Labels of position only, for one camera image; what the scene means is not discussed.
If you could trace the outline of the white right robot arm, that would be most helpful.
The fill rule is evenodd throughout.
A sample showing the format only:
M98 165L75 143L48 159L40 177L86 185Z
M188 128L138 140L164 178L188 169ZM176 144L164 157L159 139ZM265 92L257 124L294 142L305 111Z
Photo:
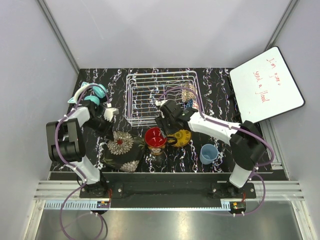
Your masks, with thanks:
M214 137L231 147L235 165L228 180L227 192L235 199L243 195L244 185L266 151L256 126L250 121L235 123L220 120L192 107L182 109L171 99L157 100L155 105L160 111L155 122L164 136L188 130Z

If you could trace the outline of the white dry-erase board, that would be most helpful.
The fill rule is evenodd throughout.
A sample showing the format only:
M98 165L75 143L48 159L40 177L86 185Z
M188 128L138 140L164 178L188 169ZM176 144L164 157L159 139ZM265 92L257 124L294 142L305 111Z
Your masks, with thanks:
M305 105L277 46L232 69L229 76L243 122L258 123Z

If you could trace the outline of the black floral square plate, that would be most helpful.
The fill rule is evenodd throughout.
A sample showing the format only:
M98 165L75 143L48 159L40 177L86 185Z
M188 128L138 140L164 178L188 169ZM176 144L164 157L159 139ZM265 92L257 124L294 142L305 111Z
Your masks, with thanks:
M104 146L101 162L115 170L133 173L144 156L145 147L142 137L114 131L113 141L108 140Z

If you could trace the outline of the light blue cup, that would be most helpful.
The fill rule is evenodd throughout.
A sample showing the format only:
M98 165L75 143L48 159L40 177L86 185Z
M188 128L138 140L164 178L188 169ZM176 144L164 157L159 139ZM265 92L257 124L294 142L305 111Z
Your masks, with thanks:
M205 144L200 150L200 161L204 165L212 164L218 157L219 151L212 144Z

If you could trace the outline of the brown patterned bowl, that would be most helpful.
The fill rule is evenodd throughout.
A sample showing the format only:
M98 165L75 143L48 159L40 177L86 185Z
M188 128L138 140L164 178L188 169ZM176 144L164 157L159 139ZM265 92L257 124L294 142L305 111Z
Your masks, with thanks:
M183 87L186 88L186 89L192 90L195 93L197 92L195 86L193 84L189 83L189 82L186 82ZM195 94L193 92L189 91L189 90L186 90L186 89L183 89L181 91L181 100L182 100L182 102L183 103L187 103L190 100L196 100Z

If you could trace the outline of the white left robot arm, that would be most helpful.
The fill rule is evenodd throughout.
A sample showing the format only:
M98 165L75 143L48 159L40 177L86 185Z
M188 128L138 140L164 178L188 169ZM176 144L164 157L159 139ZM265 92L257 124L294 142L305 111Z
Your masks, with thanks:
M119 111L109 107L99 115L100 107L85 100L58 121L46 124L48 155L52 162L71 169L81 180L85 193L103 198L108 193L107 180L86 155L82 127L94 130L108 140L113 140L113 118Z

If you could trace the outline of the red interior mug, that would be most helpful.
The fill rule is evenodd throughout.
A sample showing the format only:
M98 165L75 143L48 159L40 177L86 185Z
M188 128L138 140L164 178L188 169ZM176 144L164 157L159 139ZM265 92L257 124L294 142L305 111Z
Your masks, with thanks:
M144 141L154 156L161 155L167 143L167 139L162 135L159 127L148 129L144 135Z

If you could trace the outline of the blue triangle patterned bowl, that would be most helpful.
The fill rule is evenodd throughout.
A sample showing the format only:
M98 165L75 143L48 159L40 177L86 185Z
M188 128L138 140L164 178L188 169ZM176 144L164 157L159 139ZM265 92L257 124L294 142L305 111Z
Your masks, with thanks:
M186 104L185 104L185 108L192 108L192 109L196 109L197 111L199 111L199 105L197 103L196 100L190 99Z

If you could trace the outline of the aluminium front rail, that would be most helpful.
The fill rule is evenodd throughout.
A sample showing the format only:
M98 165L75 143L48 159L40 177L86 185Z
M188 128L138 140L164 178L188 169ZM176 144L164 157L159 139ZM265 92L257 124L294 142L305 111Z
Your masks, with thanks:
M264 201L302 201L296 181L251 181L238 196L223 193L225 181L115 182L111 193L90 196L76 190L75 181L40 181L34 199L45 201L49 209L58 209L66 201L66 210L156 210L156 211L228 211L235 203Z

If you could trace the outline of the teal cat-ear headphones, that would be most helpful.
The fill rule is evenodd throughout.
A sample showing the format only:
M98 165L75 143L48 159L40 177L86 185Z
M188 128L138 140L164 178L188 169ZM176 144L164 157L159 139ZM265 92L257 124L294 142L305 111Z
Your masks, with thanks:
M92 94L86 95L83 98L85 101L90 100L93 103L95 103L97 106L100 105L101 100L107 101L108 97L106 96L106 93L108 90L102 85L97 83L88 83L88 82L82 82L80 88L74 93L74 95L67 101L68 104L76 104L78 100L80 99L80 96L86 89L91 89Z

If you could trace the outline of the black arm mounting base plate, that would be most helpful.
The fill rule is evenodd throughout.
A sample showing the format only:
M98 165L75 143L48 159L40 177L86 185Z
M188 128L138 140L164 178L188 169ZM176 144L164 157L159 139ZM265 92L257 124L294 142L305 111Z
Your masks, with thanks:
M112 208L169 209L221 207L222 199L254 200L253 183L236 188L228 173L120 173L104 174Z

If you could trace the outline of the yellow patterned plate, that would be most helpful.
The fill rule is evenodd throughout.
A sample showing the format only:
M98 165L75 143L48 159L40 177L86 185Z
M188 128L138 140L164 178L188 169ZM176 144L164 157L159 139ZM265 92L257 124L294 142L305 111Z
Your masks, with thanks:
M192 139L192 133L189 130L181 129L167 137L167 142L170 146L180 148L186 146Z

